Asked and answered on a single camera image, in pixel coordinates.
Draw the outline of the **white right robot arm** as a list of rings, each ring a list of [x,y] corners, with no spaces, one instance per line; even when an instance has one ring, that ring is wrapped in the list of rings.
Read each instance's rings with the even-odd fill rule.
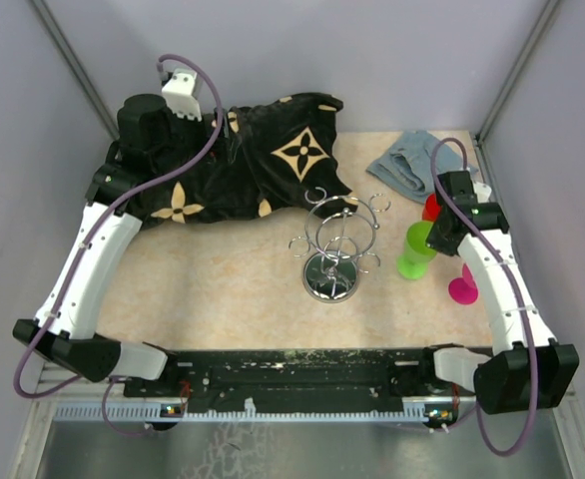
[[[453,383],[476,395],[490,415],[523,411],[532,394],[539,409],[557,407],[578,368],[574,345],[560,343],[534,304],[497,203],[481,202],[466,171],[438,176],[441,211],[427,237],[437,252],[469,269],[487,313],[491,355],[445,344],[425,350],[420,386],[433,395]]]

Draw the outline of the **green wine glass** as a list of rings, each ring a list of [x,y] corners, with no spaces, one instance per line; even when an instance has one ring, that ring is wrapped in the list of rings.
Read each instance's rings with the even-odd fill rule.
[[[398,273],[406,279],[422,278],[437,251],[426,244],[433,222],[420,221],[412,224],[405,235],[403,252],[396,260]]]

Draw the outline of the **pink wine glass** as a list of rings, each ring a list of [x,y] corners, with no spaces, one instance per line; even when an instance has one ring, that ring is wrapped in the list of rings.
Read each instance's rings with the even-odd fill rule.
[[[449,283],[448,293],[455,302],[462,305],[472,304],[478,299],[479,291],[466,263],[462,266],[460,276]]]

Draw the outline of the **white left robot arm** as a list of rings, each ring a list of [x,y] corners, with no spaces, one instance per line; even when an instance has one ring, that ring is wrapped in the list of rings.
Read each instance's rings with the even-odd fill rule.
[[[167,396],[181,372],[167,351],[98,334],[108,286],[132,239],[163,223],[216,223],[254,212],[252,181],[231,188],[239,141],[237,109],[191,119],[154,94],[127,99],[118,113],[120,137],[107,151],[86,194],[79,231],[44,304],[19,319],[14,337],[78,378],[145,379]]]

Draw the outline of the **red wine glass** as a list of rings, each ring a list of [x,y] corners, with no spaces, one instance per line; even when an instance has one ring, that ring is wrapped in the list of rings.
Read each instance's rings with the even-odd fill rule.
[[[438,203],[436,194],[431,194],[427,197],[422,213],[421,219],[423,221],[434,223],[441,212],[441,205]]]

